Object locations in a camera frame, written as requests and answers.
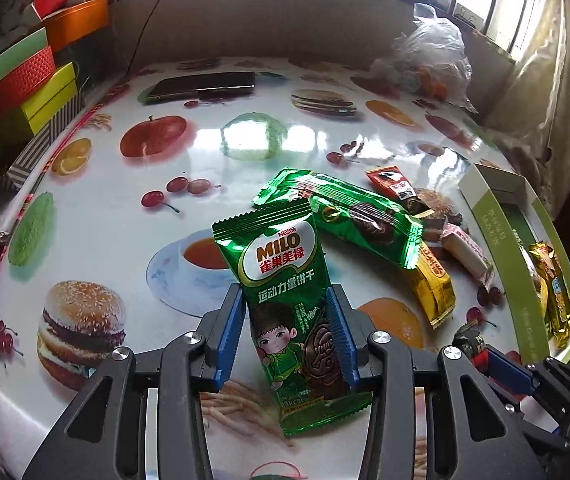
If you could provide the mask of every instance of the wall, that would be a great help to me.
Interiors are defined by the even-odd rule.
[[[295,54],[367,68],[414,30],[412,6],[399,0],[120,0],[111,15],[118,56],[136,51],[134,70],[178,59]],[[465,33],[464,41],[474,72],[468,95],[484,112],[513,63],[479,34]]]

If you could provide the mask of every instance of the pink candy wrapper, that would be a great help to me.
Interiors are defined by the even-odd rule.
[[[489,288],[494,278],[494,265],[486,258],[483,250],[470,235],[454,224],[447,224],[443,228],[441,244],[468,270],[475,280],[479,281],[485,288]]]

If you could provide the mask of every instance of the beige curtain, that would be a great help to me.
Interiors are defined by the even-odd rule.
[[[552,218],[570,191],[570,0],[542,0],[539,23],[484,126]]]

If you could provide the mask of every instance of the black phone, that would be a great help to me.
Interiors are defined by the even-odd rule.
[[[145,98],[146,104],[178,99],[241,96],[254,91],[254,72],[218,72],[185,75],[159,81]]]

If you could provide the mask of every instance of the cable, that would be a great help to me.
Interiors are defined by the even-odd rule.
[[[140,36],[138,37],[138,41],[136,42],[136,46],[134,48],[134,54],[132,54],[132,56],[131,56],[131,60],[129,61],[129,65],[127,66],[127,72],[125,73],[125,76],[127,76],[129,74],[129,70],[131,70],[131,66],[134,62],[134,59],[136,59],[136,53],[138,51],[138,46],[140,45],[140,41],[143,39],[143,34],[145,34],[145,29],[147,28],[147,24],[149,23],[149,20],[151,20],[152,16],[154,15],[154,11],[156,10],[156,7],[158,7],[158,4],[160,3],[160,1],[161,0],[156,0],[156,3],[154,4],[154,8],[152,9],[152,12],[149,13],[147,20],[145,20],[145,25],[143,25],[143,29],[140,31]]]

